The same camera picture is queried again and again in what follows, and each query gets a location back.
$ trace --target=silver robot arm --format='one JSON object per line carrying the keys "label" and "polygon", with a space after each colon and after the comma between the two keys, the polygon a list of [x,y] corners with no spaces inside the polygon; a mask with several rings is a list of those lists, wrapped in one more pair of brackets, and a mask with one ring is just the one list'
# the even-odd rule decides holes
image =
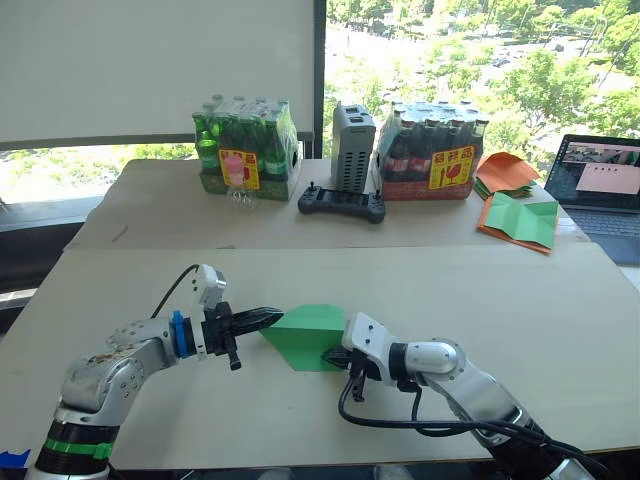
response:
{"label": "silver robot arm", "polygon": [[71,364],[47,439],[27,471],[28,480],[107,479],[120,425],[151,375],[182,358],[202,359],[207,354],[227,354],[236,370],[241,365],[235,337],[266,328],[282,316],[268,307],[233,314],[221,302],[226,287],[222,273],[193,265],[180,280],[191,270],[192,301],[183,311],[126,325],[109,337],[106,352]]}
{"label": "silver robot arm", "polygon": [[[362,386],[365,375],[386,385],[397,386],[402,391],[417,392],[420,385],[429,386],[446,398],[461,421],[498,421],[544,435],[525,407],[491,375],[471,363],[462,348],[452,340],[432,338],[428,342],[403,343],[382,324],[358,313],[348,323],[342,344],[351,352],[348,361],[352,370],[354,359],[358,356],[366,358],[358,367],[363,374],[356,383],[358,388],[353,391],[356,400],[364,400]],[[337,358],[335,352],[333,357],[328,352],[325,359],[345,367],[345,358]],[[594,478],[574,458],[547,451],[540,445],[499,432],[482,429],[471,432],[515,479]]]}

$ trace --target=game controller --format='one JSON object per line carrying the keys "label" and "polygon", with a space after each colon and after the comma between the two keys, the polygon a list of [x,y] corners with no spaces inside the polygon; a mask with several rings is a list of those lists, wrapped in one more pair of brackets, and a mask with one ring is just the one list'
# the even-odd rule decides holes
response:
{"label": "game controller", "polygon": [[362,217],[371,223],[384,220],[384,200],[380,190],[376,193],[352,193],[327,190],[311,184],[298,199],[300,213],[336,212]]}

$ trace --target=white table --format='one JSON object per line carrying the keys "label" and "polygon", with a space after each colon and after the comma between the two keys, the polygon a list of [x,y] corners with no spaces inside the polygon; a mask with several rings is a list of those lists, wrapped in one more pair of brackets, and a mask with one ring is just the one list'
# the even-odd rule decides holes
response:
{"label": "white table", "polygon": [[[327,183],[326,162],[308,165],[299,192],[309,176]],[[148,316],[194,262],[224,271],[234,310],[331,303],[347,316],[365,311],[407,340],[455,338],[550,435],[584,449],[640,445],[640,297],[569,219],[560,219],[554,252],[545,256],[477,232],[475,194],[389,202],[381,225],[302,216],[298,194],[289,204],[261,201],[256,212],[234,214],[224,197],[202,191],[195,162],[128,166],[0,344],[0,451],[32,448],[33,461],[69,362],[99,351],[114,328]],[[536,199],[548,197],[537,190]],[[337,248],[363,246],[371,248]],[[427,439],[347,424],[336,412],[343,374],[293,372],[259,334],[239,346],[239,372],[229,372],[226,359],[189,359],[154,376],[121,430],[114,464],[487,456],[468,434]],[[364,406],[351,407],[358,413],[408,415],[407,395],[375,382],[366,393]],[[422,416],[451,418],[442,398],[425,397]]]}

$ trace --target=blue tape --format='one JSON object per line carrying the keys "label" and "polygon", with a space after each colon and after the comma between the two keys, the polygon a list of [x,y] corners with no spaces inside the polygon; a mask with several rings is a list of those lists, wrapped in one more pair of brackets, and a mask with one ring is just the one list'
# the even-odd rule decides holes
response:
{"label": "blue tape", "polygon": [[29,458],[30,453],[31,449],[22,454],[9,453],[5,450],[0,453],[0,468],[24,468],[27,464],[27,458]]}
{"label": "blue tape", "polygon": [[184,339],[184,318],[178,310],[173,312],[173,316],[171,317],[171,326],[173,327],[176,335],[178,356],[180,358],[187,358],[189,353],[187,352],[187,341]]}

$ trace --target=cable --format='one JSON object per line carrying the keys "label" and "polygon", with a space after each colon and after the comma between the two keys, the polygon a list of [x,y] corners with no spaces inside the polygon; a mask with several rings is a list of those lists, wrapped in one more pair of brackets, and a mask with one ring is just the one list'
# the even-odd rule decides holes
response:
{"label": "cable", "polygon": [[178,285],[180,285],[180,282],[182,282],[182,280],[184,280],[184,277],[186,277],[189,274],[189,272],[191,272],[191,270],[195,270],[197,272],[198,268],[200,268],[200,265],[198,265],[198,264],[194,263],[193,265],[189,265],[184,270],[184,272],[182,272],[180,274],[180,276],[178,278],[176,278],[176,281],[173,282],[173,285],[171,285],[169,290],[167,290],[167,293],[164,294],[164,297],[162,297],[162,300],[160,300],[160,303],[158,304],[156,309],[151,314],[151,318],[156,318],[158,316],[158,313],[160,313],[160,310],[162,310],[162,307],[164,307],[164,304],[167,303],[167,300],[169,300],[169,297],[171,296],[173,291],[176,289],[176,287]]}
{"label": "cable", "polygon": [[109,473],[113,475],[116,478],[116,480],[126,480],[124,478],[124,475],[122,475],[122,473],[116,470],[116,468],[111,464],[111,462],[107,462],[107,465],[109,466]]}
{"label": "cable", "polygon": [[420,421],[415,420],[417,417],[418,405],[422,393],[416,392],[414,398],[413,407],[411,409],[411,420],[379,420],[372,418],[356,417],[347,413],[345,410],[345,403],[353,388],[353,384],[356,377],[350,376],[349,381],[344,387],[340,400],[338,401],[338,412],[340,416],[350,423],[361,425],[365,427],[377,427],[377,428],[410,428],[418,430],[419,433],[426,436],[445,437],[452,435],[459,435],[461,433],[469,432],[471,430],[484,430],[499,433],[510,438],[518,439],[522,442],[536,445],[540,448],[555,451],[561,453],[566,457],[575,458],[576,460],[584,463],[585,466],[590,466],[594,470],[597,470],[606,478],[611,478],[611,472],[597,460],[588,457],[580,449],[568,445],[566,443],[558,442],[547,437],[545,434],[538,433],[526,427],[519,425],[513,425],[504,421],[486,421],[486,422],[473,422],[473,421],[442,421],[442,420],[428,420]]}

